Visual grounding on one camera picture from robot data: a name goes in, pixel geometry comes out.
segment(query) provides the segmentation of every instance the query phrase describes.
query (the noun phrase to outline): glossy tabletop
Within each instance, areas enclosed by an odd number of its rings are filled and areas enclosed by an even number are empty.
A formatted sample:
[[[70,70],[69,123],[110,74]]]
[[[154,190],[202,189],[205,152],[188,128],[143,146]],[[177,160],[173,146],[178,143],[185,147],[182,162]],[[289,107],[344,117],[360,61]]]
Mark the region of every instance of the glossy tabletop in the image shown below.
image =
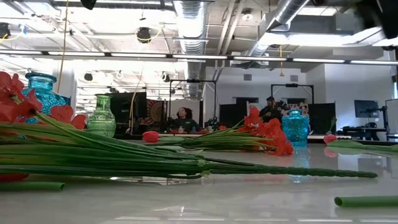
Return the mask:
[[[0,192],[2,224],[398,223],[398,208],[338,208],[336,196],[398,195],[398,160],[337,155],[310,144],[293,156],[206,152],[208,157],[376,172],[376,179],[211,175],[197,180],[61,179],[63,192]]]

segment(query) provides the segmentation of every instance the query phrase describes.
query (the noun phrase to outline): person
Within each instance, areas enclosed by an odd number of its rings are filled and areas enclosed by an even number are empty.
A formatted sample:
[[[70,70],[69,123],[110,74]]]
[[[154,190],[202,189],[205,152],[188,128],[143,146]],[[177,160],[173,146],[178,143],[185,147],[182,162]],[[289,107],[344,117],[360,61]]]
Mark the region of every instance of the person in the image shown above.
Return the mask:
[[[180,108],[177,113],[177,124],[182,127],[186,133],[192,132],[194,129],[198,131],[198,123],[192,119],[192,110],[190,108]]]
[[[269,122],[273,118],[277,118],[282,122],[282,114],[278,110],[274,97],[270,96],[267,98],[267,106],[260,111],[259,116],[262,118],[263,122]]]

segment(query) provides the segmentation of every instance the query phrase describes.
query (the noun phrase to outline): woman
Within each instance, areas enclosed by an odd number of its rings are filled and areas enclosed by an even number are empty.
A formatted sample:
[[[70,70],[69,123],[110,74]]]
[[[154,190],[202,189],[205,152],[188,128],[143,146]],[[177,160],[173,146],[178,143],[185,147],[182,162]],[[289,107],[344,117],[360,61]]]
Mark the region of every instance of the woman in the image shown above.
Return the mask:
[[[177,117],[179,127],[182,127],[186,133],[190,133],[193,130],[198,131],[199,125],[192,119],[192,110],[190,108],[180,108]]]

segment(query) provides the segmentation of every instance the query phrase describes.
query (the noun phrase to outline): man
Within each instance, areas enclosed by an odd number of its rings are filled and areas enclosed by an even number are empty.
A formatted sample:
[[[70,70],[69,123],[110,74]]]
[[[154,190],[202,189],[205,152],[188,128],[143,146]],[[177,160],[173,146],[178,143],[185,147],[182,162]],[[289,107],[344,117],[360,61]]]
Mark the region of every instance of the man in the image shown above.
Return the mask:
[[[260,118],[262,118],[263,122],[269,122],[273,118],[277,118],[282,122],[282,114],[278,110],[274,97],[270,96],[267,98],[267,106],[260,111]]]

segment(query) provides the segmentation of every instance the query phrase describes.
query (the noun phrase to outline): green glass vase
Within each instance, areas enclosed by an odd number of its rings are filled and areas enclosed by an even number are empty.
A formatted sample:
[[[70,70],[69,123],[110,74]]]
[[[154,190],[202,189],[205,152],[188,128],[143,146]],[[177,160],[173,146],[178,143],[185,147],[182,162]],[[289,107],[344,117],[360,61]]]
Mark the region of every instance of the green glass vase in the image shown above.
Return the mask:
[[[96,94],[97,105],[93,114],[88,118],[88,132],[113,137],[116,122],[111,111],[111,97],[104,94]]]

